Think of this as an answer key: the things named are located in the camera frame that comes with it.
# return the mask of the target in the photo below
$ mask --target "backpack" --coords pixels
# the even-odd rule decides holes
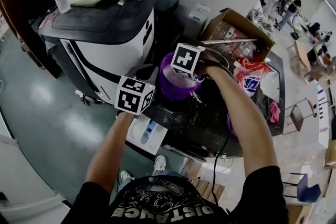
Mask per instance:
[[[277,8],[277,11],[278,11],[279,15],[283,14],[283,11],[285,10],[286,3],[288,1],[289,0],[279,0],[279,5],[278,5],[278,8]]]

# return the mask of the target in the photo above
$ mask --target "black and white marker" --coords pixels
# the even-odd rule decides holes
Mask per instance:
[[[114,107],[140,115],[151,103],[155,86],[122,76],[117,88]]]
[[[200,53],[205,48],[202,46],[194,47],[185,43],[178,43],[175,49],[171,67],[174,71],[192,80],[198,80],[194,73]]]

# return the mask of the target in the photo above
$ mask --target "cardboard box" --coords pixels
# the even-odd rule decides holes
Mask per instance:
[[[329,146],[325,154],[325,165],[336,168],[336,140],[329,142]]]
[[[260,61],[265,61],[267,55],[274,45],[273,41],[253,22],[245,18],[243,15],[237,13],[233,9],[227,8],[221,12],[221,14],[210,21],[201,36],[201,40],[214,40],[213,33],[215,32],[219,23],[223,21],[235,27],[248,38],[257,39],[257,41],[255,41],[255,45],[261,51]]]
[[[287,205],[289,224],[304,224],[310,216],[312,205]]]

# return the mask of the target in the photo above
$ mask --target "ceiling light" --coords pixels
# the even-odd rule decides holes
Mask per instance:
[[[335,10],[333,9],[333,7],[330,5],[330,3],[328,2],[328,0],[324,0],[326,3],[327,3],[327,5],[332,9],[332,11],[335,13],[335,15],[336,15],[336,12],[335,12]]]

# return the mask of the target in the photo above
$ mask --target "white sneaker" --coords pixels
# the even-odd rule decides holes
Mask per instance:
[[[127,171],[121,171],[120,172],[120,177],[121,177],[122,181],[124,181],[126,178],[130,178],[132,180],[135,180],[135,177]]]
[[[159,155],[155,159],[155,164],[154,164],[154,171],[153,173],[157,171],[164,171],[166,169],[166,158],[162,155]]]

